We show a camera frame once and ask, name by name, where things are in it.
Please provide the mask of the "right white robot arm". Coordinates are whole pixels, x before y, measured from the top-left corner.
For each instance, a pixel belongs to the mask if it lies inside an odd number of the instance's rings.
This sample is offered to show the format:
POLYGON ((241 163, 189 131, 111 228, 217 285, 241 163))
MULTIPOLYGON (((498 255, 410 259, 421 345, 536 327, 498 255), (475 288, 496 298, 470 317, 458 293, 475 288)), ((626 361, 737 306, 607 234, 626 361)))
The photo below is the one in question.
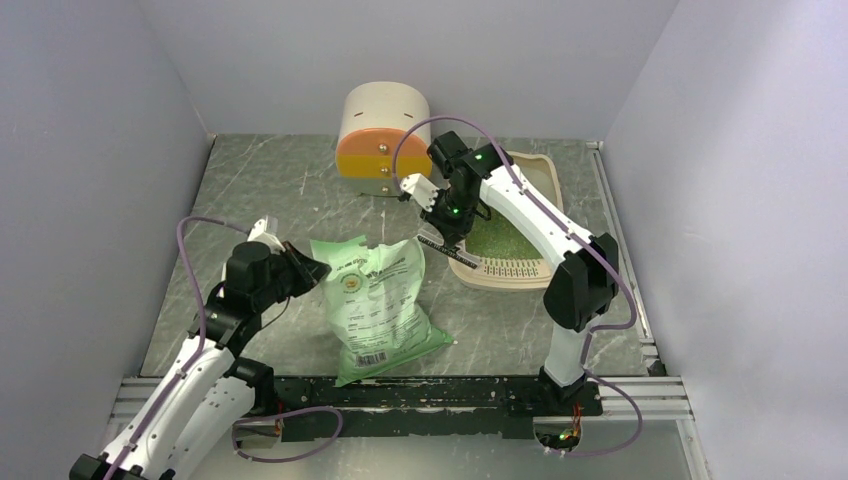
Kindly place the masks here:
POLYGON ((551 267, 543 305, 554 322, 549 354, 540 370, 542 406, 562 414, 578 399, 589 331, 619 291, 618 244, 608 233, 596 236, 571 222, 494 144, 477 150, 454 132, 438 136, 427 154, 448 186, 422 208, 425 245, 475 269, 479 260, 464 249, 479 217, 478 206, 495 210, 527 239, 551 267))

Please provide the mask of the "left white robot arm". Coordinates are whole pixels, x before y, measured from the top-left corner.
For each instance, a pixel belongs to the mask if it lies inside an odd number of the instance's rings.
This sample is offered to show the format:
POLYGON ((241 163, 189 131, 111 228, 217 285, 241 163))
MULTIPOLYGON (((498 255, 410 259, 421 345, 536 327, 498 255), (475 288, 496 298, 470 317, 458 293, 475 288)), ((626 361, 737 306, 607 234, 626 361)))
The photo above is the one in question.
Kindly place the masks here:
POLYGON ((72 479, 186 479, 232 425, 275 415, 282 402, 272 367, 241 353, 271 306, 315 288, 331 271, 285 242, 238 244, 166 376, 124 430, 97 456, 83 454, 72 479))

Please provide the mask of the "green litter bag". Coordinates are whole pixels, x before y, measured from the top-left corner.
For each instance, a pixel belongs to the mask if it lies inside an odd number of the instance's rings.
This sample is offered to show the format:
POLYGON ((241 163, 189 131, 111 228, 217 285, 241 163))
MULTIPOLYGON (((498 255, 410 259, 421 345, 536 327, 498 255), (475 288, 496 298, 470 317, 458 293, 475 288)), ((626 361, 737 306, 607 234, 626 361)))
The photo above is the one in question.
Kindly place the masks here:
POLYGON ((454 342, 418 303, 426 273, 416 240, 366 245, 310 242, 312 257, 330 267, 321 280, 325 318, 342 342, 335 385, 383 374, 454 342))

